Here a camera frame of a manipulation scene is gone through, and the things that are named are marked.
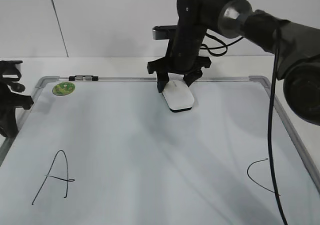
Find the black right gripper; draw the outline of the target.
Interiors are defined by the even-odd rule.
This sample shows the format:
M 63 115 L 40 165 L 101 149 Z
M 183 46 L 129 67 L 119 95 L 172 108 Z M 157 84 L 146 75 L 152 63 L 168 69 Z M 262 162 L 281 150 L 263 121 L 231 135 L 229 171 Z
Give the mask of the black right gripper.
M 188 87 L 203 76 L 201 69 L 195 70 L 196 58 L 207 30 L 223 34 L 224 7 L 225 0 L 176 1 L 178 22 L 168 47 L 169 54 L 147 63 L 148 73 L 156 72 L 159 93 L 170 81 L 168 73 L 185 74 L 183 80 Z

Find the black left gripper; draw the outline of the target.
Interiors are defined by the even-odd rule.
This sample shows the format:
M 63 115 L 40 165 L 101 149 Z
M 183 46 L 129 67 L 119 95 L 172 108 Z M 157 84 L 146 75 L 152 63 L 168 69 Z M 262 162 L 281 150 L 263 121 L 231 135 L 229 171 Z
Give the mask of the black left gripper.
M 0 134 L 14 138 L 19 130 L 16 109 L 31 109 L 34 101 L 30 95 L 22 95 L 26 87 L 19 83 L 22 74 L 18 66 L 21 60 L 2 60 L 0 62 Z

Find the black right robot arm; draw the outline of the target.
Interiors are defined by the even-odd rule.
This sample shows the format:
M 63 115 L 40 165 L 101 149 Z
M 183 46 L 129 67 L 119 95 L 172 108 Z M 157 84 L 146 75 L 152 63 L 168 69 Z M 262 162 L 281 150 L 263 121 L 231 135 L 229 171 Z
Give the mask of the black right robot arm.
M 320 31 L 317 28 L 253 10 L 247 0 L 177 0 L 177 25 L 155 26 L 153 38 L 168 40 L 164 57 L 147 64 L 162 92 L 169 74 L 187 85 L 202 76 L 211 60 L 200 56 L 211 30 L 225 38 L 242 37 L 274 54 L 277 80 L 291 110 L 311 124 L 320 123 Z

